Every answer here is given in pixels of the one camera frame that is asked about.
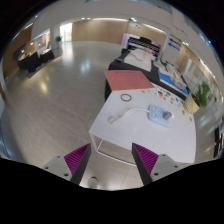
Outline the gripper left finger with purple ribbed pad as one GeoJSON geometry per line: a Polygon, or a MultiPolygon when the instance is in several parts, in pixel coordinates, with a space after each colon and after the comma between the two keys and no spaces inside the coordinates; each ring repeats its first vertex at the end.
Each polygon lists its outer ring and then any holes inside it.
{"type": "Polygon", "coordinates": [[[91,144],[73,150],[65,156],[56,156],[43,166],[56,176],[79,185],[91,155],[91,144]]]}

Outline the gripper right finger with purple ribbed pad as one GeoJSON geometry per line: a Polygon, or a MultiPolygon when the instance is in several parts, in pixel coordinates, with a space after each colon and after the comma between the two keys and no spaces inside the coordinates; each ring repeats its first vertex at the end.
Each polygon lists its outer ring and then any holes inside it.
{"type": "Polygon", "coordinates": [[[188,166],[174,161],[165,153],[156,154],[136,143],[132,144],[131,152],[144,186],[188,166]]]}

